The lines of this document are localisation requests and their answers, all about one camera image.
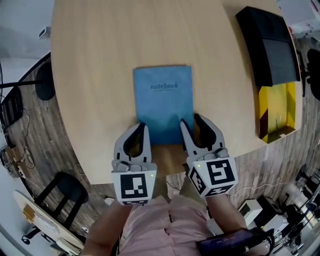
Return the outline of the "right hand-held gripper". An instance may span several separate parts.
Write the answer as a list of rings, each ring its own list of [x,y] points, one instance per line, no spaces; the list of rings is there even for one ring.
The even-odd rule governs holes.
[[[196,144],[188,123],[183,118],[180,120],[180,130],[188,155],[186,163],[189,171],[186,175],[201,198],[226,194],[239,182],[235,159],[223,148],[223,134],[212,121],[198,113],[194,114],[194,120],[198,126],[200,147]]]

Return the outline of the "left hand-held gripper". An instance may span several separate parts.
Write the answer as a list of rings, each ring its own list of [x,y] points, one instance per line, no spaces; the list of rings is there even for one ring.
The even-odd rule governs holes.
[[[136,140],[138,152],[130,155]],[[148,126],[142,122],[125,131],[115,142],[113,156],[111,177],[117,201],[123,206],[147,204],[152,199],[157,177],[157,165],[151,163]]]

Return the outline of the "blue notebook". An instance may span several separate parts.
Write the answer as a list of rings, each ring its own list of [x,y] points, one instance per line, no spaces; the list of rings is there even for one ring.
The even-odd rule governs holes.
[[[141,67],[133,71],[136,116],[152,145],[183,142],[180,121],[194,125],[193,78],[189,65]]]

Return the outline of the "black and yellow box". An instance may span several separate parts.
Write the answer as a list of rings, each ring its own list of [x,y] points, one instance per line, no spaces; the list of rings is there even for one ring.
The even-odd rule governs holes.
[[[270,144],[296,129],[297,54],[282,16],[246,6],[236,19],[258,90],[259,138]]]

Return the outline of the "person's right forearm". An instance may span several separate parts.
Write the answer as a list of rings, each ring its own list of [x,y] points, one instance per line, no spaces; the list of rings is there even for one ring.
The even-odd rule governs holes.
[[[246,229],[246,221],[234,207],[226,194],[207,197],[207,206],[211,217],[224,233]]]

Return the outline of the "person's left forearm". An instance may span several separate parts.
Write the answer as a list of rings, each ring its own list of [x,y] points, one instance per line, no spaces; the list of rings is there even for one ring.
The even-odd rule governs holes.
[[[116,200],[107,206],[90,227],[80,256],[110,256],[132,208]]]

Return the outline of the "white marker cube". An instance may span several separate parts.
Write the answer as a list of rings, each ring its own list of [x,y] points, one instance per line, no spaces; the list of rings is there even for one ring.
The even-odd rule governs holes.
[[[256,199],[245,200],[238,209],[238,211],[243,216],[247,226],[249,226],[254,221],[254,219],[260,214],[262,210],[263,208]]]

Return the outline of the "person's khaki trousers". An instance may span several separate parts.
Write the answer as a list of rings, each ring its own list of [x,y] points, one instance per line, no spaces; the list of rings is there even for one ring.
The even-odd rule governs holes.
[[[179,195],[184,198],[186,203],[196,209],[206,209],[207,203],[201,198],[190,179],[185,176]]]

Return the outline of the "person's pink shirt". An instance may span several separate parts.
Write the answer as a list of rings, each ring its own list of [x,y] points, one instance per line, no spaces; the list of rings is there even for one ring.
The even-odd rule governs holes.
[[[196,242],[212,236],[207,220],[207,208],[191,198],[158,196],[132,209],[118,256],[200,256]]]

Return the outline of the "black battery pack device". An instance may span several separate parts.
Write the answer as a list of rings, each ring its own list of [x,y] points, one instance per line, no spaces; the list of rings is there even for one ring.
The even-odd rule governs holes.
[[[201,256],[270,256],[275,246],[274,229],[241,228],[196,242]]]

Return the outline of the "white booklet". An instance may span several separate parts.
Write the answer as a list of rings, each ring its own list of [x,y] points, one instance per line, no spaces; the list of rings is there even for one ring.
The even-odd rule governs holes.
[[[36,219],[37,219],[37,223],[40,224],[41,227],[46,228],[47,230],[50,230],[51,232],[54,232],[56,234],[60,233],[58,226],[52,221],[46,218],[43,218],[42,216],[38,216],[36,217]]]

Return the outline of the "black slatted floor rack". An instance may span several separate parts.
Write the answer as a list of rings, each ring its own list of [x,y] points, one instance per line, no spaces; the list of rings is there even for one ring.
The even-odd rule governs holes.
[[[8,93],[0,104],[0,122],[6,130],[23,116],[23,101],[21,91],[18,87]]]

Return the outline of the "small white sensor device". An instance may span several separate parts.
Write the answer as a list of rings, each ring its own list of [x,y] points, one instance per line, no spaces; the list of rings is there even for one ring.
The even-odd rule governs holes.
[[[51,37],[51,27],[50,26],[44,27],[44,29],[38,35],[39,40],[47,40],[50,37]]]

